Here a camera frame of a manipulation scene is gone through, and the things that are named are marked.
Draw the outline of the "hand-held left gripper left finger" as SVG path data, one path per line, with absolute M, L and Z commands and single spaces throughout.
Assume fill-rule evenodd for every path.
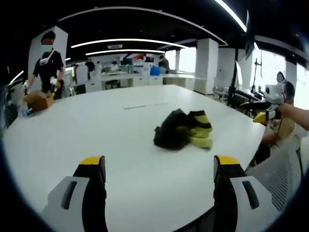
M 55 232 L 106 232 L 105 157 L 82 160 L 48 194 L 41 217 Z

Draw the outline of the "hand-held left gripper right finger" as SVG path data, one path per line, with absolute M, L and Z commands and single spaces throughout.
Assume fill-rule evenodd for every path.
M 265 232 L 279 217 L 271 193 L 240 162 L 214 156 L 215 232 Z

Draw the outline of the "person's right hand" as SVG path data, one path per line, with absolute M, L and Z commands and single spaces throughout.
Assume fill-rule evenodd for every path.
M 278 106 L 278 111 L 281 115 L 281 118 L 287 118 L 289 117 L 289 109 L 290 109 L 290 104 L 283 103 Z

